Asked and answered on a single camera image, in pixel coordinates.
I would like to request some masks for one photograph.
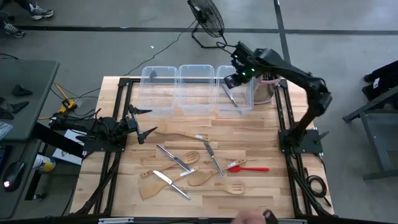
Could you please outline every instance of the electric fan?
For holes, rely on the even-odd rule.
[[[211,0],[188,0],[188,4],[198,21],[195,28],[192,30],[192,38],[204,49],[224,48],[227,44],[224,38],[224,22],[214,3]],[[222,37],[224,43],[217,42],[217,46],[214,47],[207,47],[201,44],[194,35],[199,25],[201,25],[210,36],[214,38]]]

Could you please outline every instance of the wooden spatula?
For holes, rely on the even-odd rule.
[[[227,170],[231,167],[240,165],[242,163],[246,162],[245,159],[240,159],[237,161],[234,161],[228,165],[220,165],[220,169],[221,170]],[[208,172],[203,172],[203,171],[199,171],[199,172],[195,172],[194,174],[189,176],[188,179],[188,184],[191,186],[198,186],[203,184],[204,182],[206,182],[206,180],[208,180],[212,175],[218,174],[217,169],[211,169]]]
[[[190,151],[190,152],[187,152],[186,154],[184,154],[182,157],[179,157],[179,158],[181,159],[182,162],[184,162],[186,164],[193,164],[194,162],[199,160],[199,157],[200,157],[199,156],[199,152]],[[170,168],[170,167],[172,167],[174,165],[177,165],[177,163],[175,161],[169,162],[166,165],[162,165],[161,167],[156,168],[156,170],[157,171],[162,171],[162,170],[168,169],[168,168]],[[149,170],[147,172],[143,172],[141,174],[141,178],[148,177],[148,176],[152,175],[153,173],[154,173],[153,170]]]
[[[156,133],[160,134],[181,134],[186,137],[202,140],[202,141],[210,141],[208,136],[202,134],[193,134],[188,131],[181,131],[178,127],[172,126],[171,124],[161,123],[157,126],[155,130]]]
[[[194,173],[195,171],[197,171],[199,169],[199,167],[194,167],[191,169],[191,173],[188,173],[187,171],[181,173],[181,174],[177,174],[177,175],[170,175],[168,176],[173,182],[176,180],[181,179],[182,177],[185,177],[186,175],[192,175],[192,172]],[[166,186],[167,183],[164,181],[153,181],[149,184],[145,184],[145,185],[140,185],[139,186],[139,194],[141,195],[141,198],[143,200],[148,199],[152,196],[154,196],[155,194],[157,194],[158,192],[160,192],[160,190],[162,190],[162,188],[164,186]]]
[[[182,190],[224,190],[230,194],[243,194],[246,187],[243,182],[237,181],[232,183],[215,183],[214,187],[183,187]]]

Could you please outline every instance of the knife blade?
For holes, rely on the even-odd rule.
[[[170,186],[172,186],[175,190],[180,192],[184,197],[191,200],[191,197],[189,197],[185,192],[183,192],[176,185],[174,185],[173,181],[170,178],[168,178],[166,175],[162,174],[161,172],[159,172],[157,170],[154,170],[154,174],[156,174],[158,177],[160,177],[162,180],[164,180],[166,183],[168,183]]]
[[[218,173],[220,174],[220,176],[221,176],[222,178],[224,178],[224,173],[223,173],[223,171],[221,170],[220,166],[218,165],[217,159],[216,159],[216,157],[214,156],[214,152],[213,152],[213,150],[212,150],[210,144],[209,144],[208,142],[206,142],[206,141],[204,141],[203,143],[205,144],[206,149],[207,149],[207,151],[209,152],[209,154],[210,154],[210,156],[211,156],[211,159],[213,160],[214,164],[216,165],[216,169],[217,169]]]
[[[191,169],[189,168],[188,165],[186,165],[184,162],[182,162],[181,159],[179,159],[177,156],[173,156],[166,149],[164,149],[161,145],[157,144],[156,147],[158,147],[160,150],[162,150],[166,155],[168,155],[170,158],[172,158],[176,163],[178,163],[186,171],[188,171],[188,172],[191,171]]]

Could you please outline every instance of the fan grille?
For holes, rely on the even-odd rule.
[[[214,38],[224,34],[223,18],[211,0],[189,0],[188,4],[206,33]]]

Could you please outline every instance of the clear plastic bin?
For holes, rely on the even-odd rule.
[[[152,110],[149,116],[173,116],[177,75],[175,67],[149,66],[142,69],[138,108]]]
[[[222,87],[222,85],[225,85],[224,77],[235,72],[236,70],[232,66],[223,65],[217,68],[216,103],[220,116],[242,117],[253,109],[253,79],[246,84],[227,90],[234,98],[237,106],[225,90],[228,87],[225,86],[225,89]]]
[[[184,115],[209,115],[215,102],[215,73],[211,65],[182,65],[178,69],[178,105]]]

